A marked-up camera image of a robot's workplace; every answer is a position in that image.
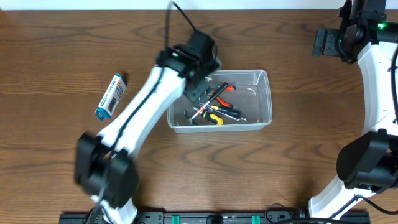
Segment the small hammer black handle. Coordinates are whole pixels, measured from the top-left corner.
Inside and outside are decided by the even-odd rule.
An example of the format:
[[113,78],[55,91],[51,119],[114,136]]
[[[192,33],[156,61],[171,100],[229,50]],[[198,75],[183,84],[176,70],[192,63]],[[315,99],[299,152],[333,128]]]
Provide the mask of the small hammer black handle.
[[217,90],[215,93],[213,93],[211,95],[211,97],[208,99],[208,101],[206,101],[202,106],[199,107],[198,110],[196,110],[196,112],[190,117],[188,118],[187,116],[187,112],[184,111],[184,115],[185,117],[188,119],[188,121],[190,122],[190,124],[196,125],[196,123],[194,122],[194,119],[213,101],[215,100],[220,94],[222,94],[222,92],[225,91],[225,89],[228,87],[228,83],[224,82]]

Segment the stubby yellow black screwdriver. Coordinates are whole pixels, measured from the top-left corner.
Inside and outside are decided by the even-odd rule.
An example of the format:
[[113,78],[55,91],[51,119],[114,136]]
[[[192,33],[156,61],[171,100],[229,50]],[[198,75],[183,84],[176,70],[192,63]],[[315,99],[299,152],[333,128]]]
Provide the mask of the stubby yellow black screwdriver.
[[221,117],[215,115],[214,113],[211,113],[206,108],[204,108],[200,112],[199,116],[201,116],[202,118],[205,118],[207,121],[209,121],[210,123],[215,124],[215,125],[222,125],[224,123],[224,120]]

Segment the slim black yellow screwdriver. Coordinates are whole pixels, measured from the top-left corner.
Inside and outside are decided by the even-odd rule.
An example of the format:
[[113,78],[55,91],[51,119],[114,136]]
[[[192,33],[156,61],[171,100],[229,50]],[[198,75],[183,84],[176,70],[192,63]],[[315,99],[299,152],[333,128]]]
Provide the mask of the slim black yellow screwdriver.
[[241,116],[241,112],[240,112],[239,110],[236,110],[236,109],[233,109],[233,108],[228,108],[228,107],[225,107],[225,106],[218,106],[218,105],[211,105],[211,104],[207,105],[205,108],[208,109],[208,107],[214,108],[214,109],[216,109],[216,110],[217,110],[217,109],[220,109],[220,110],[229,111],[229,112],[232,113],[234,116],[238,116],[238,117]]

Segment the silver offset ring wrench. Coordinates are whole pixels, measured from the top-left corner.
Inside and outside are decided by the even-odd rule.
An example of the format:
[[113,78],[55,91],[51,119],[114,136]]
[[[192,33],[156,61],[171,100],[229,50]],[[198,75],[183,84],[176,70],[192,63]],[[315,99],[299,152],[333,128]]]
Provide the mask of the silver offset ring wrench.
[[213,111],[213,112],[215,112],[215,113],[218,113],[218,114],[220,114],[220,115],[223,115],[223,116],[225,116],[225,117],[227,117],[227,118],[229,118],[229,119],[232,119],[232,120],[234,120],[234,121],[237,121],[237,122],[244,122],[244,123],[246,123],[248,120],[247,120],[247,118],[246,117],[238,117],[238,116],[234,116],[232,113],[230,113],[229,111],[225,111],[225,110],[220,110],[220,109],[214,109],[214,108],[210,108],[210,107],[208,107],[208,109],[209,110],[211,110],[211,111]]

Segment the teal white product box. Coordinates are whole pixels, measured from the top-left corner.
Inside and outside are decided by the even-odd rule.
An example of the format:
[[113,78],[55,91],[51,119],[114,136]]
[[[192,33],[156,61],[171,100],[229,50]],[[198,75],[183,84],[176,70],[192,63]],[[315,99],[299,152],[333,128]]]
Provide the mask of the teal white product box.
[[104,121],[105,119],[111,119],[126,88],[127,84],[125,79],[121,74],[116,73],[95,111],[95,116],[99,120]]

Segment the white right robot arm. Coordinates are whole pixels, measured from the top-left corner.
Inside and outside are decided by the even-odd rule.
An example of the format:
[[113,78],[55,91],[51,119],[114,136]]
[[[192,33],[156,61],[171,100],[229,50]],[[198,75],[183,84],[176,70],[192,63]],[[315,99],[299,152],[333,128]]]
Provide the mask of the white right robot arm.
[[397,23],[386,2],[347,0],[339,29],[319,29],[313,54],[357,63],[363,80],[363,134],[341,149],[336,176],[308,202],[312,220],[342,221],[358,202],[397,188]]

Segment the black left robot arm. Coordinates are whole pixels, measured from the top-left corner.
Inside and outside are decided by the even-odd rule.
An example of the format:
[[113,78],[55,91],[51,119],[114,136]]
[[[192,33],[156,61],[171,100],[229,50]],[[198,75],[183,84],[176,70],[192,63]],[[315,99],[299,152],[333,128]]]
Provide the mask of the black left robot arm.
[[194,31],[186,44],[167,46],[144,86],[123,112],[97,135],[83,133],[77,141],[74,181],[96,206],[106,223],[133,223],[132,202],[139,181],[134,164],[139,150],[166,109],[181,96],[196,104],[211,91],[207,76],[220,68],[215,40]]

